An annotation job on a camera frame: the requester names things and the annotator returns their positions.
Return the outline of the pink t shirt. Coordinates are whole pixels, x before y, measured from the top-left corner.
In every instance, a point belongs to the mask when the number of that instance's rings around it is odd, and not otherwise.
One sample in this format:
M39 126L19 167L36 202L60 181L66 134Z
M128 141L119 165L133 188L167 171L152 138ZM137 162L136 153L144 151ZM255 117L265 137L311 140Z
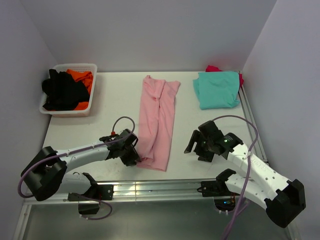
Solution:
M137 152L140 168L165 172L168 167L175 122L175 101L179 81L155 79L142 81Z

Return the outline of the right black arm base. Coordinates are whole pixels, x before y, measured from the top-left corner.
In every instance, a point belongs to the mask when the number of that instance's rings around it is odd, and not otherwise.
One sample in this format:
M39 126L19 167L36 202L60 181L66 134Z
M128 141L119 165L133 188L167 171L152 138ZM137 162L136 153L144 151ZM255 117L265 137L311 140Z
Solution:
M228 190L226 185L218 180L201 181L197 189L204 198L213 198L214 206L218 211L231 212L236 207L237 193Z

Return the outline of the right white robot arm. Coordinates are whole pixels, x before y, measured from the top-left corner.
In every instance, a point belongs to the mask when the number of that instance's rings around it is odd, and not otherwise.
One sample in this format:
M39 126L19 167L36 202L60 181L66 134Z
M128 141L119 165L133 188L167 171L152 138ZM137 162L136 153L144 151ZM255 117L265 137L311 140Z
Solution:
M238 136L223 134L212 120L193 131L184 152L194 152L199 161L207 163L214 156L221 156L237 167L222 171L214 180L201 181L197 191L203 197L243 195L262 207L281 228L286 228L306 208L305 188L298 179L290 180L273 170Z

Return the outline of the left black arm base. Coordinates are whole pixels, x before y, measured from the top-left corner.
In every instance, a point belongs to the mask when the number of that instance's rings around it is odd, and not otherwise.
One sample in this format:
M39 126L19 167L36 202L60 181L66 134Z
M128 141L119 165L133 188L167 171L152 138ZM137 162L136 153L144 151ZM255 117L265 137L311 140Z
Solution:
M106 201L113 199L114 186L112 184L91 186L85 193L69 193L68 202L78 202L78 213L82 217L95 219L93 216L98 214L102 207L109 209L104 218L107 218L113 212L113 207Z

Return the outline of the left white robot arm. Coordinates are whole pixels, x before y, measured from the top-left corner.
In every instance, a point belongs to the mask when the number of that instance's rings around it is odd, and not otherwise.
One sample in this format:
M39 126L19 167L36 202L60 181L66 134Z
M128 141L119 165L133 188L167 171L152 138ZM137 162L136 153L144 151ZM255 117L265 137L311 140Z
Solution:
M97 181L86 172L74 170L94 163L119 158L127 166L140 161L135 149L138 137L129 129L120 134L104 136L98 142L83 147L54 150L44 147L22 171L22 181L37 201L44 201L56 193L77 194L91 200L98 193Z

